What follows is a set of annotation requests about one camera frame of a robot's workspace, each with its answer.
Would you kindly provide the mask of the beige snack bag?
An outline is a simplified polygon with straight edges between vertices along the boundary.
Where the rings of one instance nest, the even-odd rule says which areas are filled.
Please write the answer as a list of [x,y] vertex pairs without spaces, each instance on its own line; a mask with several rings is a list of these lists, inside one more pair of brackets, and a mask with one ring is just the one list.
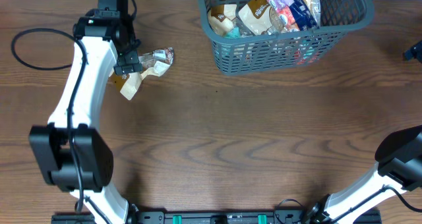
[[254,35],[287,32],[284,23],[267,0],[250,0],[239,10],[238,16]]
[[138,59],[142,65],[142,72],[118,76],[114,71],[111,71],[109,74],[110,80],[127,100],[132,100],[147,76],[161,77],[166,73],[173,64],[174,49],[172,47],[156,49],[139,56]]
[[233,33],[237,27],[237,5],[225,4],[212,7],[208,13],[208,22],[213,31],[222,37]]

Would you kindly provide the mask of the teal wet wipes pack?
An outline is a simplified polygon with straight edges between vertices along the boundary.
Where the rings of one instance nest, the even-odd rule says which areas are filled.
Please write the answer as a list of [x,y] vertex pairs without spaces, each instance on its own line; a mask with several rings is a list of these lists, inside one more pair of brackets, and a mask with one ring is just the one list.
[[[240,37],[241,37],[241,33],[240,33],[239,27],[234,27],[231,31],[229,31],[228,33],[224,35],[224,38],[229,39],[229,40],[239,39]],[[229,52],[230,52],[230,46],[227,44],[223,44],[222,55],[229,56]]]

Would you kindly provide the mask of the multicolour tissue pack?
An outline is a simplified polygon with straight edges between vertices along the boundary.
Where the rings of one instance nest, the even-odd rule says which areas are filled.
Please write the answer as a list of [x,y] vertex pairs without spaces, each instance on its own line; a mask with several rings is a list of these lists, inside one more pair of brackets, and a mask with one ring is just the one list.
[[[287,29],[286,33],[300,32],[317,28],[317,22],[313,18],[309,8],[303,0],[267,0],[277,12],[279,18]],[[306,62],[309,57],[304,50],[307,46],[300,42],[300,37],[286,38],[284,33],[269,35],[266,41],[272,55],[280,54],[285,60],[294,60],[298,65]]]

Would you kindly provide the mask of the dark grey plastic basket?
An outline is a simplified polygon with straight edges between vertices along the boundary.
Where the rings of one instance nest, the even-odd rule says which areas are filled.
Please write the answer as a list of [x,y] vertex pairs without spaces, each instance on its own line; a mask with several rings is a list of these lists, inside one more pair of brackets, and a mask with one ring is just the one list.
[[208,11],[223,4],[240,8],[250,0],[197,0],[202,29],[211,42],[214,62],[228,76],[290,68],[318,61],[347,33],[366,27],[375,10],[372,0],[320,0],[319,28],[227,39],[208,22]]

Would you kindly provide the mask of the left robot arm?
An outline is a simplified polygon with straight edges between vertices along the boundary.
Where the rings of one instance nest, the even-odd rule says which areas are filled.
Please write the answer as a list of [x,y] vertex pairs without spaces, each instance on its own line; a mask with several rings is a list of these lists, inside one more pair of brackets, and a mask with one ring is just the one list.
[[88,208],[96,223],[136,223],[138,210],[112,183],[113,154],[99,133],[108,78],[139,72],[135,0],[98,0],[73,27],[71,71],[63,94],[29,142],[44,181],[76,196],[76,212]]

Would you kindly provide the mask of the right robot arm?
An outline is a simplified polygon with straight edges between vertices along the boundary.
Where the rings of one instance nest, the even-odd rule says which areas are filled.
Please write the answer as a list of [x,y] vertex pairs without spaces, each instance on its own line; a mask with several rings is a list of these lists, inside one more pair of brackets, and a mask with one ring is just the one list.
[[301,223],[350,224],[381,202],[396,196],[411,211],[406,192],[421,188],[421,126],[389,134],[377,148],[375,164],[349,187],[325,196]]

